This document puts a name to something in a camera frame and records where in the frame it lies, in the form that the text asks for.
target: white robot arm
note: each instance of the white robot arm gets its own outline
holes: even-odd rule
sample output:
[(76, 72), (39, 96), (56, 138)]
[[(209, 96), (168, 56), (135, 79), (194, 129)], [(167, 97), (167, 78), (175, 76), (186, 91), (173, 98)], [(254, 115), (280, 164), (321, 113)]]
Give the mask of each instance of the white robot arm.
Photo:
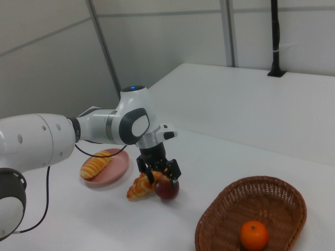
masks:
[(86, 140), (135, 144), (141, 152), (139, 171), (151, 183), (152, 170), (176, 181), (181, 172), (175, 159), (165, 158), (163, 146), (163, 141), (176, 136), (172, 125), (158, 123), (143, 86), (123, 89), (115, 110), (92, 108), (77, 118), (30, 114), (0, 119), (0, 241), (11, 235), (24, 216), (26, 181), (21, 173), (61, 162), (77, 141)]

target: toy croissant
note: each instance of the toy croissant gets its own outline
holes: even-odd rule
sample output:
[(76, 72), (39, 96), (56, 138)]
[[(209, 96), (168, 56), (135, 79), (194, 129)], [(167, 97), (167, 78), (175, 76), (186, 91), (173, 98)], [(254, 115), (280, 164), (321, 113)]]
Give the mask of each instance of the toy croissant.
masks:
[[(110, 153), (108, 151), (101, 151), (95, 154), (96, 156), (108, 156)], [(80, 169), (80, 175), (83, 179), (89, 179), (100, 173), (110, 162), (111, 157), (106, 158), (96, 158), (92, 157), (85, 165)]]
[[(162, 175), (161, 172), (155, 171), (152, 171), (152, 174), (155, 180)], [(133, 185), (129, 188), (127, 198), (130, 200), (142, 198), (153, 192), (154, 188), (155, 183), (150, 184), (147, 176), (144, 173), (141, 173), (140, 176), (134, 180)]]

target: brown basket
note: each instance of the brown basket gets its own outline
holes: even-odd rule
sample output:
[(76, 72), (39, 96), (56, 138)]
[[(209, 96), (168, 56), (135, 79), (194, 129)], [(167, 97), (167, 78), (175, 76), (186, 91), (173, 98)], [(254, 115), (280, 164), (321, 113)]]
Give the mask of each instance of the brown basket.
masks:
[(246, 250), (239, 240), (241, 225), (257, 220), (270, 234), (264, 251), (288, 251), (306, 217), (305, 201), (290, 184), (268, 176), (243, 178), (226, 187), (200, 218), (196, 250)]

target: red apple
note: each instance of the red apple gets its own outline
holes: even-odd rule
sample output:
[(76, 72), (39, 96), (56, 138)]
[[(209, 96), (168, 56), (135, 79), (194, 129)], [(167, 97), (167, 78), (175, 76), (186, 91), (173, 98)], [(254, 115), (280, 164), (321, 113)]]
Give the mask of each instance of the red apple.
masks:
[(179, 191), (179, 181), (175, 183), (173, 188), (171, 181), (165, 175), (161, 175), (155, 183), (155, 192), (162, 199), (173, 199)]

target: black cable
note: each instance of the black cable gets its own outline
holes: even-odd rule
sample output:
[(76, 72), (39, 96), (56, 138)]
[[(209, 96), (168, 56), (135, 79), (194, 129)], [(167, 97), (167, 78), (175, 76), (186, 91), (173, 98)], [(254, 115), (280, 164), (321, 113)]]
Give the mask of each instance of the black cable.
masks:
[[(97, 158), (108, 158), (108, 157), (113, 157), (117, 154), (119, 154), (120, 152), (122, 152), (127, 146), (125, 145), (120, 151), (118, 151), (117, 153), (114, 153), (112, 155), (108, 155), (108, 156), (96, 156), (96, 155), (92, 155), (92, 154), (89, 154), (87, 152), (84, 152), (83, 150), (81, 150), (77, 145), (75, 145), (75, 147), (81, 151), (82, 153), (88, 155), (88, 156), (91, 156), (91, 157), (97, 157)], [(32, 226), (31, 228), (29, 229), (25, 229), (25, 230), (21, 230), (21, 231), (15, 231), (13, 234), (22, 234), (22, 233), (26, 233), (30, 230), (33, 230), (35, 228), (37, 228), (41, 223), (42, 221), (44, 220), (44, 218), (46, 217), (47, 215), (47, 212), (48, 212), (48, 208), (49, 208), (49, 174), (50, 174), (50, 166), (48, 166), (48, 170), (47, 170), (47, 204), (46, 204), (46, 209), (44, 211), (44, 215), (42, 217), (42, 219), (35, 225), (35, 226)]]
[(46, 217), (47, 212), (48, 212), (48, 208), (49, 208), (49, 174), (50, 174), (50, 166), (48, 166), (48, 170), (47, 170), (47, 205), (46, 205), (46, 209), (44, 211), (44, 215), (43, 215), (42, 219), (35, 226), (33, 226), (33, 227), (29, 228), (29, 229), (26, 229), (26, 230), (15, 231), (14, 234), (26, 233), (26, 232), (28, 232), (30, 230), (35, 229), (36, 227), (38, 227), (39, 224), (42, 223), (42, 221)]
[(87, 152), (84, 152), (83, 150), (81, 150), (81, 149), (79, 148), (79, 146), (77, 146), (77, 144), (75, 144), (74, 146), (75, 146), (79, 151), (81, 151), (83, 154), (86, 154), (86, 155), (88, 155), (88, 156), (90, 156), (90, 157), (96, 157), (96, 158), (109, 158), (109, 157), (113, 157), (113, 156), (119, 154), (120, 152), (122, 152), (122, 151), (127, 147), (127, 146), (125, 145), (120, 151), (118, 151), (117, 153), (114, 153), (114, 154), (112, 154), (112, 155), (108, 155), (108, 156), (96, 156), (96, 155), (93, 155), (93, 154), (89, 154), (89, 153), (87, 153)]

